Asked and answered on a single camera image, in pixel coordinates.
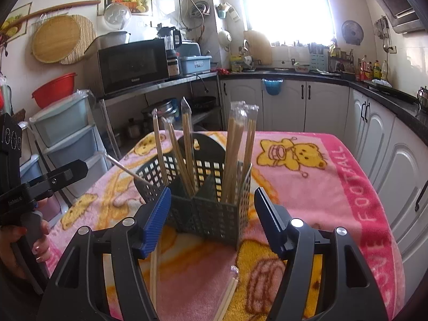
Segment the perforated basket wall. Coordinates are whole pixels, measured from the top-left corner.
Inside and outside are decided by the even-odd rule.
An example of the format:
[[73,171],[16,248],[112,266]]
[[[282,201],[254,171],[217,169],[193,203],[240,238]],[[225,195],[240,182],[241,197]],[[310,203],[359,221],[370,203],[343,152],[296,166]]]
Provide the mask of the perforated basket wall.
[[[208,136],[197,133],[193,136],[198,140],[200,150],[194,150],[198,191],[192,199],[187,197],[178,176],[178,167],[173,154],[163,156],[172,198],[166,224],[181,232],[237,246],[248,221],[251,168],[245,175],[242,189],[235,190],[235,198],[240,199],[239,205],[221,203],[225,151]],[[180,139],[178,144],[184,154],[183,139]],[[146,187],[146,193],[142,194],[146,202],[153,200],[162,185],[157,156],[138,169],[137,174],[154,185],[154,189]]]

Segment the wine bottle in picture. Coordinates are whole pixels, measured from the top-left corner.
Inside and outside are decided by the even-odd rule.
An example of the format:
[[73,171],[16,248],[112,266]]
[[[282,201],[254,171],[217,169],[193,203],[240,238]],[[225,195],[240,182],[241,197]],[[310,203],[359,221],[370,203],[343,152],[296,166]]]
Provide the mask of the wine bottle in picture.
[[107,6],[110,4],[110,0],[104,0],[104,8],[107,8]]

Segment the tablecloth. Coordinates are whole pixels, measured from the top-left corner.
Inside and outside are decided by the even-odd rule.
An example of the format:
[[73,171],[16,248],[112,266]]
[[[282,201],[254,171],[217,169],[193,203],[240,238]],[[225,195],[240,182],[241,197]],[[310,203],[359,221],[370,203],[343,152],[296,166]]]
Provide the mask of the tablecloth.
[[[226,145],[226,132],[206,134]],[[161,138],[164,153],[169,152],[171,146],[163,131]],[[151,133],[121,162],[135,171],[155,154]],[[259,186],[272,202],[285,206],[292,216],[314,228],[332,231],[345,227],[369,264],[392,319],[404,304],[401,256],[375,190],[343,143],[328,134],[257,132],[252,163],[249,223],[238,250],[164,227],[157,286],[160,320],[212,320],[231,266],[239,269],[239,283],[224,320],[266,319],[285,263],[271,252],[254,209],[254,191]],[[111,168],[52,229],[50,272],[79,227],[112,227],[133,216],[142,204],[132,177]],[[316,256],[306,318],[315,313],[321,265],[321,257]],[[150,257],[140,261],[140,268],[148,285]],[[109,255],[104,255],[104,275],[111,314],[121,319]]]

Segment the wall picture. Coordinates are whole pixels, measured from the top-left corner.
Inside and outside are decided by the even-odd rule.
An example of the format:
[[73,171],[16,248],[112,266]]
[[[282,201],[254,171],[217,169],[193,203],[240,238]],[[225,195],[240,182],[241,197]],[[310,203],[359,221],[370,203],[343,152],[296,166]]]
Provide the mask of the wall picture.
[[97,15],[103,15],[104,9],[114,2],[125,5],[131,10],[132,14],[139,14],[142,16],[153,15],[153,5],[151,0],[101,0],[101,3],[97,6]]
[[[14,10],[12,10],[9,13],[9,15],[7,16],[4,23],[2,24],[1,29],[5,29],[10,24],[12,24],[15,20],[28,15],[30,12],[30,9],[31,9],[31,4],[32,3],[30,2],[24,6],[21,6],[21,7],[18,7],[18,8],[15,8]],[[22,22],[18,25],[15,25],[14,27],[11,27],[6,32],[7,41],[10,42],[10,41],[22,36],[22,35],[25,35],[26,31],[27,31],[27,26],[28,26],[28,20],[26,20],[25,22]]]

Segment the red plastic basin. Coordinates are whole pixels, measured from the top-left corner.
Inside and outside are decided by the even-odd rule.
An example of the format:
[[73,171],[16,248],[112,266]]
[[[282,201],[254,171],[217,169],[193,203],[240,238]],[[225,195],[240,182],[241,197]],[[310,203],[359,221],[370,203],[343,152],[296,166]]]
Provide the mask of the red plastic basin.
[[73,94],[75,72],[53,79],[33,92],[32,98],[44,109],[55,101]]

